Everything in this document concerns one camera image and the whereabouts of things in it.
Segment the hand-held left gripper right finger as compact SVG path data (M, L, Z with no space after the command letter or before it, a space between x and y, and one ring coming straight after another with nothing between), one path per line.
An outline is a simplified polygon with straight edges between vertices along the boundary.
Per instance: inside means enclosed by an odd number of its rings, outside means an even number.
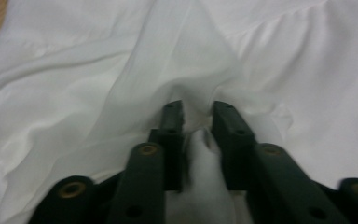
M221 150L221 166L229 190L247 190L250 185L249 157L255 134L238 110L228 103L213 103L212 134Z

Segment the white cloth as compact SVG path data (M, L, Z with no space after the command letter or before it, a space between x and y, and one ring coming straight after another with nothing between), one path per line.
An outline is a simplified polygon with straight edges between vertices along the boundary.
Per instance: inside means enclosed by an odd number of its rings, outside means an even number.
M0 29L0 224L69 175L102 181L182 100L171 224L253 224L209 129L234 105L316 181L358 177L358 0L10 0Z

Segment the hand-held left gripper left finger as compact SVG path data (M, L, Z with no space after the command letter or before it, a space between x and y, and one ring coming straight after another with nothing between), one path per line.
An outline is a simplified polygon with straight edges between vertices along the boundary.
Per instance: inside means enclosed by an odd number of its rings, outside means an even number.
M184 108L181 101L162 107L159 126L152 129L148 141L164 149L164 188L181 191L183 188Z

